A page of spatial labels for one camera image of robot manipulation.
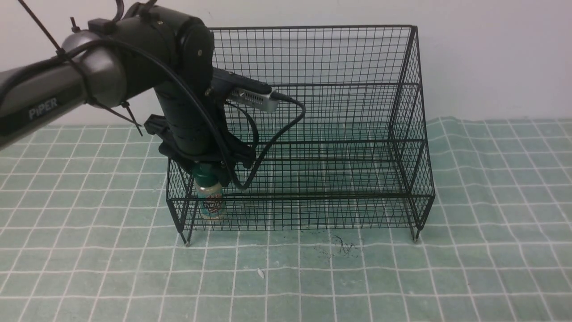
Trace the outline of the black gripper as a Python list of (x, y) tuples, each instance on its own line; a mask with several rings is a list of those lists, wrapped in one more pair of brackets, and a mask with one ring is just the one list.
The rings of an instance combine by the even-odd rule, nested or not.
[[(222, 152), (206, 119), (196, 104), (172, 81), (154, 88), (163, 116), (152, 114), (144, 123), (150, 135), (158, 136), (170, 153), (198, 162), (218, 162), (216, 177), (223, 187), (232, 182), (227, 165), (222, 162)], [(256, 153), (252, 147), (232, 135), (223, 112), (223, 97), (209, 86), (197, 94), (206, 108), (216, 130), (230, 151), (229, 163), (237, 162), (249, 169), (255, 163)]]

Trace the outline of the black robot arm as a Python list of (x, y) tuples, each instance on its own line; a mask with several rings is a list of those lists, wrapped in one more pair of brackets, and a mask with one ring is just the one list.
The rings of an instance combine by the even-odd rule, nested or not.
[(152, 89), (163, 115), (144, 123), (162, 140), (160, 152), (194, 177), (211, 174), (222, 186), (247, 188), (260, 167), (256, 145), (227, 128), (223, 105), (235, 88), (272, 89), (213, 66), (215, 39), (198, 17), (122, 0), (112, 20), (73, 26), (56, 55), (1, 73), (1, 148), (81, 105), (113, 112)]

